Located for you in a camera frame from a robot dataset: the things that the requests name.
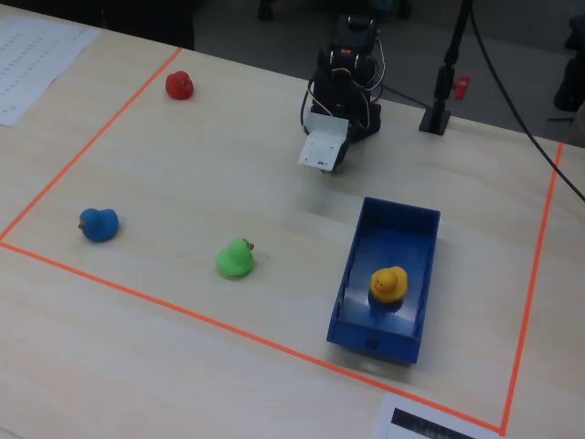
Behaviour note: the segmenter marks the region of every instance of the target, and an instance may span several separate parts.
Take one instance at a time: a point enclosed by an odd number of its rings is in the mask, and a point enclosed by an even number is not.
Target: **wires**
[[[504,95],[504,99],[507,102],[508,106],[510,107],[510,110],[514,114],[514,117],[516,118],[516,120],[518,121],[518,123],[520,124],[520,126],[522,127],[522,129],[524,130],[524,132],[526,133],[528,138],[530,139],[530,141],[534,144],[534,146],[540,152],[540,154],[542,154],[545,157],[548,164],[552,166],[552,168],[555,170],[555,172],[557,172],[558,176],[561,177],[565,181],[565,183],[567,183],[567,185],[569,185],[569,187],[571,189],[573,189],[573,192],[575,192],[578,195],[578,197],[581,198],[581,200],[583,202],[585,202],[585,196],[583,196],[583,194],[575,187],[575,185],[573,185],[570,182],[570,180],[567,177],[565,177],[565,175],[560,171],[560,169],[558,169],[558,166],[555,165],[555,162],[553,162],[551,160],[551,158],[547,155],[545,150],[542,149],[542,146],[540,146],[538,144],[538,142],[534,138],[534,136],[530,133],[530,131],[528,131],[528,127],[526,126],[526,124],[524,123],[524,121],[520,117],[520,114],[518,113],[516,107],[512,103],[510,96],[508,95],[507,91],[504,88],[504,84],[500,81],[499,76],[497,76],[497,73],[495,72],[494,64],[492,64],[492,61],[490,60],[490,57],[488,56],[487,51],[485,50],[484,42],[482,40],[482,37],[479,35],[479,29],[477,28],[477,24],[475,23],[475,15],[473,13],[473,7],[471,8],[471,11],[470,11],[470,17],[471,17],[471,21],[472,21],[473,32],[475,33],[475,37],[477,38],[477,44],[479,44],[479,48],[482,51],[482,53],[484,54],[484,58],[485,58],[485,62],[487,63],[487,67],[492,72],[492,76],[494,77],[494,80],[497,83],[498,88],[500,89],[500,91]]]
[[[382,75],[379,77],[378,82],[376,82],[375,85],[373,85],[372,87],[368,88],[367,86],[358,84],[353,79],[351,71],[349,71],[348,69],[346,69],[344,67],[338,67],[337,69],[331,69],[331,72],[332,73],[337,73],[338,71],[342,71],[342,72],[348,74],[349,75],[349,78],[354,83],[354,85],[356,85],[358,88],[362,89],[363,91],[372,91],[372,90],[374,90],[378,85],[380,85],[380,83],[384,80],[384,75],[386,75],[386,60],[384,59],[384,49],[382,48],[382,43],[380,42],[379,38],[376,38],[376,41],[378,43],[378,46],[380,47],[380,55],[382,56]],[[378,75],[378,62],[376,61],[376,71],[374,72],[374,76],[372,77],[372,79],[369,80],[367,82],[367,84],[369,84],[370,82],[372,82],[373,80],[375,80],[376,77],[377,77],[377,75]]]
[[[369,129],[369,101],[367,100],[366,95],[362,92],[362,98],[364,98],[364,102],[366,103],[366,110],[367,110],[367,124],[366,126],[362,125],[361,122],[359,123],[359,126],[361,126],[363,129],[367,130]]]
[[[382,48],[382,42],[380,41],[380,38],[376,38],[376,42],[380,47],[380,56],[382,57],[382,74],[380,75],[380,79],[378,80],[378,82],[376,82],[376,85],[372,86],[369,89],[366,89],[366,91],[374,90],[378,85],[382,83],[382,81],[384,80],[384,75],[386,75],[386,60],[384,59],[384,49]]]
[[[317,72],[316,71],[313,76],[311,77],[311,79],[309,79],[309,83],[307,84],[307,90],[304,93],[304,98],[303,98],[303,105],[301,105],[301,126],[303,127],[303,131],[305,134],[309,135],[309,130],[307,130],[307,128],[304,126],[304,107],[307,104],[307,97],[309,96],[309,94],[311,94],[311,97],[313,98],[313,100],[315,102],[317,102],[321,108],[323,108],[327,114],[329,114],[330,116],[333,116],[333,114],[327,109],[327,107],[325,107],[322,103],[320,103],[318,100],[315,99],[313,92],[311,91],[311,86],[313,85],[314,82],[314,78],[317,76]]]
[[[426,103],[424,103],[423,101],[419,101],[418,99],[415,98],[411,98],[408,94],[404,94],[396,89],[393,89],[392,87],[389,87],[386,84],[382,84],[382,89],[384,90],[388,90],[391,93],[396,94],[397,96],[400,96],[401,98],[406,99],[407,101],[411,101],[414,103],[417,103],[418,105],[420,105],[422,108],[429,108],[429,105],[427,105]]]

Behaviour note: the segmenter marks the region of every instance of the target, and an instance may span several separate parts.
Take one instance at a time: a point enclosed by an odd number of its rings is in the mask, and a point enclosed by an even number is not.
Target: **blue plastic bin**
[[[417,362],[440,217],[437,210],[364,199],[327,341],[385,359]],[[372,274],[395,265],[409,276],[401,305],[370,304]]]

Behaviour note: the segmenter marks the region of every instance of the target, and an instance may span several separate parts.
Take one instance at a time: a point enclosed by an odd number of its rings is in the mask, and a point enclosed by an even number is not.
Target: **stand base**
[[[450,117],[451,112],[448,110],[444,110],[442,112],[441,119],[437,123],[431,123],[432,108],[427,108],[427,110],[424,112],[424,116],[422,116],[422,121],[420,121],[419,131],[443,135],[445,133],[445,128],[447,127],[447,122],[449,122]]]

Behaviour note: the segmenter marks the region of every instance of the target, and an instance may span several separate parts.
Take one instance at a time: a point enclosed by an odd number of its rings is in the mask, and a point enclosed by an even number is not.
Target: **black stand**
[[[443,135],[445,133],[445,127],[451,116],[451,112],[445,111],[445,101],[449,99],[451,89],[453,88],[453,80],[455,79],[455,69],[453,66],[459,58],[459,46],[461,45],[461,39],[465,31],[467,18],[469,18],[472,10],[472,4],[473,0],[463,0],[462,2],[457,23],[455,24],[455,30],[453,30],[451,45],[447,49],[447,53],[445,53],[445,65],[439,69],[439,74],[437,75],[437,84],[435,85],[434,93],[435,102],[432,107],[424,112],[422,121],[420,121],[419,131],[437,135]]]

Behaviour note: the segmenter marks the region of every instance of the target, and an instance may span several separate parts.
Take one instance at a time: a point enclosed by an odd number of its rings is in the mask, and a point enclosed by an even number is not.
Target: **orange tape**
[[[557,157],[555,158],[555,165],[560,165],[560,157],[563,154],[563,144],[558,144]],[[508,393],[505,397],[504,415],[502,416],[502,426],[500,434],[505,436],[508,428],[508,421],[510,420],[510,411],[512,409],[512,401],[514,400],[514,393],[516,391],[516,383],[518,381],[518,373],[520,371],[520,363],[522,360],[522,353],[524,351],[524,342],[527,338],[528,321],[530,320],[530,310],[532,308],[532,299],[534,298],[534,290],[537,287],[538,266],[540,265],[540,254],[542,253],[542,245],[545,241],[545,232],[547,230],[548,213],[550,212],[550,203],[555,192],[555,182],[557,181],[557,173],[553,170],[550,176],[550,183],[548,184],[547,201],[542,212],[542,220],[540,221],[540,230],[538,231],[537,248],[534,253],[534,261],[532,262],[532,273],[530,274],[530,284],[528,284],[528,293],[526,294],[526,303],[524,305],[524,314],[522,315],[522,325],[520,327],[520,337],[518,338],[518,345],[516,347],[516,356],[514,358],[514,367],[512,368],[512,376],[510,377],[510,385],[508,386]]]
[[[220,327],[221,329],[225,329],[225,330],[232,332],[234,334],[237,334],[239,336],[242,336],[242,337],[248,338],[250,340],[256,341],[258,343],[261,343],[262,345],[280,350],[281,352],[284,352],[285,354],[292,355],[293,357],[296,357],[298,359],[303,359],[305,361],[313,363],[313,364],[320,366],[322,368],[329,369],[329,370],[332,370],[333,372],[337,372],[337,373],[340,373],[342,375],[345,375],[348,378],[364,382],[365,384],[369,384],[370,386],[377,387],[378,389],[381,389],[383,391],[390,391],[392,393],[396,393],[399,396],[403,396],[404,398],[409,398],[410,400],[420,402],[421,404],[424,404],[424,405],[428,405],[429,407],[432,407],[433,409],[437,409],[437,410],[440,410],[441,412],[445,412],[445,413],[451,414],[453,416],[457,416],[458,418],[461,418],[461,419],[468,421],[470,423],[474,423],[476,425],[479,425],[480,427],[486,428],[486,429],[491,430],[493,432],[496,432],[496,433],[500,432],[500,427],[497,427],[495,425],[491,425],[490,423],[486,423],[485,421],[482,421],[480,419],[473,418],[472,416],[470,416],[468,414],[465,414],[462,412],[457,412],[454,409],[450,409],[449,407],[445,407],[444,405],[440,405],[436,402],[427,400],[425,398],[421,398],[420,396],[414,395],[412,393],[408,393],[407,391],[402,391],[401,389],[397,389],[395,387],[388,386],[387,384],[384,384],[383,382],[372,380],[371,378],[360,375],[359,373],[352,372],[351,370],[340,368],[339,366],[336,366],[335,364],[327,363],[326,361],[323,361],[321,359],[316,359],[315,357],[311,357],[309,355],[303,354],[302,352],[299,352],[298,350],[287,348],[286,346],[275,343],[274,341],[270,341],[267,338],[256,336],[254,334],[251,334],[248,331],[244,331],[243,329],[233,327],[231,325],[228,325],[227,323],[220,322],[214,318],[203,316],[202,314],[196,313],[195,311],[191,311],[190,309],[184,308],[182,306],[171,304],[170,302],[166,302],[163,299],[159,299],[157,297],[153,297],[153,296],[148,295],[148,294],[140,293],[139,291],[133,290],[132,288],[128,288],[126,286],[115,284],[114,282],[107,281],[105,279],[101,279],[100,277],[94,276],[93,274],[85,273],[82,270],[78,270],[77,268],[69,267],[68,265],[65,265],[64,263],[53,261],[53,260],[46,258],[44,256],[41,256],[39,254],[35,254],[33,252],[29,252],[27,250],[20,249],[14,245],[7,244],[5,242],[0,242],[0,247],[4,247],[5,249],[11,250],[13,252],[18,252],[20,254],[24,254],[25,256],[34,258],[38,261],[48,263],[48,264],[53,265],[55,267],[58,267],[62,270],[65,270],[67,272],[76,274],[77,276],[85,277],[86,279],[89,279],[89,280],[96,282],[98,284],[106,285],[106,286],[109,286],[110,288],[121,291],[123,293],[133,295],[134,297],[139,297],[143,300],[146,300],[147,302],[151,302],[153,304],[162,306],[164,308],[171,309],[171,310],[176,311],[177,313],[181,313],[185,316],[190,316],[190,317],[196,318],[197,320],[201,320],[202,322],[209,323],[210,325],[213,325],[214,327]]]
[[[73,165],[75,165],[75,163],[76,163],[76,162],[77,162],[77,161],[78,161],[78,160],[81,158],[81,156],[82,156],[82,155],[84,155],[84,154],[87,152],[87,150],[88,150],[88,149],[90,149],[90,148],[91,148],[91,146],[92,146],[93,144],[95,144],[96,140],[98,140],[98,139],[101,137],[101,135],[102,135],[102,134],[104,134],[108,128],[110,128],[110,126],[112,125],[112,123],[114,123],[114,122],[116,121],[116,119],[118,119],[118,117],[120,117],[120,115],[121,115],[121,114],[122,114],[124,111],[126,111],[126,109],[127,109],[127,108],[128,108],[128,107],[129,107],[129,106],[132,104],[132,102],[134,102],[134,101],[136,100],[136,98],[137,98],[138,96],[140,96],[140,95],[143,93],[143,91],[144,91],[144,90],[146,90],[146,88],[147,88],[147,87],[148,87],[150,84],[152,84],[152,83],[153,83],[153,81],[154,81],[156,78],[158,78],[158,76],[161,74],[161,72],[162,72],[164,69],[166,69],[166,68],[168,67],[168,65],[169,65],[171,62],[173,62],[173,61],[175,60],[175,58],[176,58],[176,57],[179,55],[179,53],[181,53],[181,50],[182,50],[181,48],[178,48],[178,49],[175,51],[175,53],[174,53],[174,54],[171,56],[171,58],[169,58],[167,61],[165,61],[165,64],[163,64],[163,65],[160,67],[160,69],[158,69],[158,70],[157,70],[157,71],[154,73],[154,75],[153,75],[153,76],[151,76],[151,77],[150,77],[150,79],[149,79],[147,82],[145,82],[145,83],[143,84],[143,86],[142,86],[140,89],[138,89],[138,91],[137,91],[137,92],[136,92],[136,93],[135,93],[135,94],[132,96],[132,98],[130,98],[130,99],[128,100],[128,102],[127,102],[127,103],[125,103],[125,104],[123,105],[123,107],[122,107],[120,110],[118,110],[118,112],[117,112],[116,114],[114,114],[114,115],[113,115],[113,117],[112,117],[112,118],[111,118],[111,119],[110,119],[110,120],[109,120],[109,121],[108,121],[108,122],[107,122],[107,123],[106,123],[106,124],[105,124],[105,125],[104,125],[104,126],[103,126],[103,127],[100,129],[100,130],[99,130],[99,131],[98,131],[98,133],[97,133],[97,134],[95,134],[95,135],[94,135],[94,136],[91,138],[91,140],[90,140],[90,141],[89,141],[89,142],[88,142],[88,143],[87,143],[85,146],[83,146],[83,149],[81,149],[81,151],[79,151],[79,152],[78,152],[78,153],[77,153],[77,154],[76,154],[76,155],[73,157],[73,159],[72,159],[72,160],[71,160],[69,163],[67,163],[67,165],[66,165],[66,166],[65,166],[63,169],[61,169],[61,171],[60,171],[60,172],[59,172],[59,173],[58,173],[58,174],[55,176],[55,178],[53,178],[53,179],[52,179],[52,180],[51,180],[51,181],[48,183],[48,185],[47,185],[47,186],[46,186],[46,187],[45,187],[45,188],[44,188],[44,189],[43,189],[43,190],[40,192],[40,194],[38,194],[38,195],[37,195],[37,196],[36,196],[36,197],[35,197],[35,198],[34,198],[34,199],[33,199],[33,200],[30,202],[30,204],[29,204],[29,205],[28,205],[28,206],[27,206],[27,207],[26,207],[26,208],[25,208],[25,209],[24,209],[22,212],[20,212],[20,214],[19,214],[19,215],[18,215],[18,216],[15,218],[15,220],[14,220],[14,221],[12,221],[12,222],[11,222],[11,223],[8,225],[8,227],[7,227],[7,228],[6,228],[6,229],[5,229],[5,230],[2,232],[2,234],[0,234],[0,241],[1,241],[1,240],[3,240],[3,239],[6,237],[6,235],[7,235],[8,233],[10,233],[10,231],[11,231],[11,230],[12,230],[14,227],[16,227],[16,224],[18,224],[18,223],[20,222],[20,220],[21,220],[22,218],[24,218],[24,217],[25,217],[25,215],[26,215],[26,214],[27,214],[27,213],[28,213],[28,212],[29,212],[29,211],[30,211],[32,208],[34,208],[34,207],[35,207],[35,205],[36,205],[36,204],[37,204],[37,203],[40,201],[40,199],[41,199],[41,198],[43,198],[43,197],[44,197],[44,196],[47,194],[47,192],[49,192],[49,191],[50,191],[50,189],[51,189],[53,186],[55,186],[55,184],[56,184],[56,183],[57,183],[59,180],[61,180],[61,178],[62,178],[62,177],[65,175],[65,173],[66,173],[67,171],[69,171],[69,169],[70,169],[70,168],[71,168]]]

